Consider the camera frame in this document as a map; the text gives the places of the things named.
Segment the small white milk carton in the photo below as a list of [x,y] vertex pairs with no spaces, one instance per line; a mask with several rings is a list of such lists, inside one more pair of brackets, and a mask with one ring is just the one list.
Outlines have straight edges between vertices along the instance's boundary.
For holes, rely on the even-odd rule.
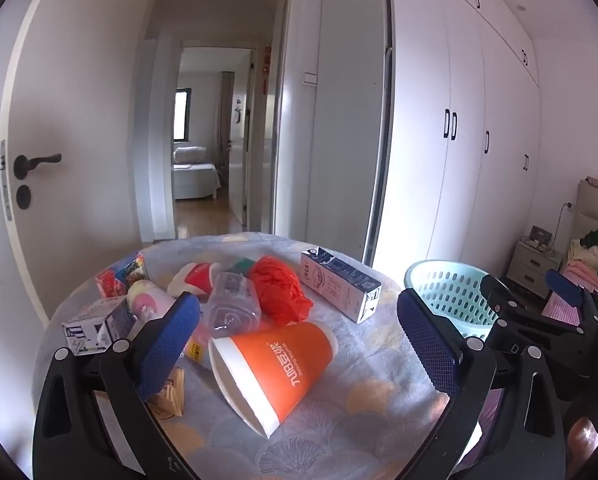
[[130,335],[136,317],[125,296],[97,300],[71,320],[61,324],[67,347],[75,356],[105,352],[114,342]]

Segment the pink white bottle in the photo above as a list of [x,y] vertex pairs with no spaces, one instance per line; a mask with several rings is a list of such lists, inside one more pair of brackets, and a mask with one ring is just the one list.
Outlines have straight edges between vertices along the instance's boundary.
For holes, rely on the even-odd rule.
[[173,306],[175,299],[148,280],[133,283],[126,294],[128,308],[136,318],[147,323],[162,318]]

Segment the red blue card box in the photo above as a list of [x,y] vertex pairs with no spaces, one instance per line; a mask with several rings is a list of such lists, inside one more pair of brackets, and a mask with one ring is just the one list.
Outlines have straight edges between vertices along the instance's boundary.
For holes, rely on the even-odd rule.
[[95,281],[102,298],[125,296],[137,281],[148,280],[145,257],[141,252],[113,263],[96,275]]

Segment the tall white milk carton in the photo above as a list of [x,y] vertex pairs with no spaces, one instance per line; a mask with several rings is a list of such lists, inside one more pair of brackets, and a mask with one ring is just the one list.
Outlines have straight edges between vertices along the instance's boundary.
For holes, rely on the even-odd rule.
[[300,265],[301,283],[354,323],[360,324],[375,313],[383,287],[376,278],[322,247],[301,252]]

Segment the orange paper cup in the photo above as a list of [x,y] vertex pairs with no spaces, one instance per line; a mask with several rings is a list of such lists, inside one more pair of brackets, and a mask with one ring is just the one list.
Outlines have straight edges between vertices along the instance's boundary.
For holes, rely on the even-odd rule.
[[212,339],[208,350],[226,402],[268,439],[333,362],[338,342],[313,321]]

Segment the red plastic bag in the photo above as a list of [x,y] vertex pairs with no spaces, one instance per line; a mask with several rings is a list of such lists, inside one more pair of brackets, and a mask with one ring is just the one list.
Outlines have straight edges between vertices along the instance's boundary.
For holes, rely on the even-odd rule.
[[298,275],[282,260],[264,256],[253,263],[248,278],[255,285],[260,308],[275,325],[308,318],[313,302],[305,296]]

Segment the white bedroom door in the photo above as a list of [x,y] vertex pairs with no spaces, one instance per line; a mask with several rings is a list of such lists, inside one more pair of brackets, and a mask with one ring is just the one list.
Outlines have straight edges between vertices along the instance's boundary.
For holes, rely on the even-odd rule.
[[[140,242],[132,133],[138,47],[151,0],[31,0],[0,103],[6,226],[37,316],[48,322],[93,271]],[[14,160],[60,153],[23,180]],[[16,204],[31,189],[27,210]]]

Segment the white nightstand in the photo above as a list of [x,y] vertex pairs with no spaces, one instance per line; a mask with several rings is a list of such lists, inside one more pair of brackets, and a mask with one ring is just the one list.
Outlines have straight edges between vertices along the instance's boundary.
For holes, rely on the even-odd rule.
[[546,272],[560,270],[562,260],[563,255],[554,249],[540,252],[520,240],[515,246],[505,278],[526,289],[527,292],[546,299],[550,294],[549,287],[546,285]]

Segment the clock on nightstand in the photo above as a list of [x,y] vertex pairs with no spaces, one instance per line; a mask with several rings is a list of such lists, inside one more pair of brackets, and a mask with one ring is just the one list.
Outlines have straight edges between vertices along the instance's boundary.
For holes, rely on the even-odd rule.
[[529,233],[529,240],[538,246],[550,246],[552,242],[553,234],[545,229],[539,228],[538,226],[531,226]]

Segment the mint green laundry basket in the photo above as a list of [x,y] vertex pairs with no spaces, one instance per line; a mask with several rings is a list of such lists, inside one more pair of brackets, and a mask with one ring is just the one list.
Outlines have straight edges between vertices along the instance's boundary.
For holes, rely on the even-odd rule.
[[404,285],[418,293],[431,313],[448,318],[464,338],[486,340],[498,318],[480,293],[486,275],[466,263],[425,260],[407,269]]

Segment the beige headboard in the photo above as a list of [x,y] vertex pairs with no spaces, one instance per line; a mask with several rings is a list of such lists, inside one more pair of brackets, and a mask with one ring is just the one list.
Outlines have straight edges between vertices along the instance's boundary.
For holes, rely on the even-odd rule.
[[598,188],[587,180],[581,180],[572,217],[570,238],[581,240],[589,232],[598,229]]

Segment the yellow label packet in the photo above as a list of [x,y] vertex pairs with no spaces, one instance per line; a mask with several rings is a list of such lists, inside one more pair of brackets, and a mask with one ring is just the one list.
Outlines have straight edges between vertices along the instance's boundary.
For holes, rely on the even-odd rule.
[[184,356],[206,370],[211,368],[207,341],[199,341],[193,337],[189,338],[184,347]]

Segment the white wardrobe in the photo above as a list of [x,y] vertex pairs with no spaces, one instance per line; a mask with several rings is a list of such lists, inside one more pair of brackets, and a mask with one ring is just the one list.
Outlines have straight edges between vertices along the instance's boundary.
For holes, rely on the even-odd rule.
[[503,0],[391,0],[393,112],[373,266],[500,273],[538,171],[534,45]]

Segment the green wrapper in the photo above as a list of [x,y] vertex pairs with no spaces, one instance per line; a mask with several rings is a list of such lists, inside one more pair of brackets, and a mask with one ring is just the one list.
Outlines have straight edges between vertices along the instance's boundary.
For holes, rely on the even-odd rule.
[[227,269],[227,271],[247,276],[255,264],[256,264],[255,260],[252,260],[249,258],[241,258],[241,259],[238,259],[235,263],[233,263]]

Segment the black door lock knob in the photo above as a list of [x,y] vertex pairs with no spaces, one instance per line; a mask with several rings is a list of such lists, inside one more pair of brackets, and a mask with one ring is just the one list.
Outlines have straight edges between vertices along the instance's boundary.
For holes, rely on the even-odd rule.
[[27,185],[20,185],[16,192],[16,204],[21,210],[27,210],[31,206],[32,194]]

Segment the far room bed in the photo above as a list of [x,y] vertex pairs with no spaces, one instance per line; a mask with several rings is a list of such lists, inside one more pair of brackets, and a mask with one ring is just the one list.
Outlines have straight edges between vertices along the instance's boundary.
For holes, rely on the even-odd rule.
[[173,152],[174,200],[217,198],[221,182],[217,168],[209,162],[207,148],[177,145]]

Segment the wall light switch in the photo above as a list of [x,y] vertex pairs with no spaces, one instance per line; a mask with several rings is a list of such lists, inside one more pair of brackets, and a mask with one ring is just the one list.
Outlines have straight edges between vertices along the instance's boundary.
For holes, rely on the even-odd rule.
[[317,85],[317,76],[315,73],[304,72],[302,75],[302,83],[305,86],[315,87]]

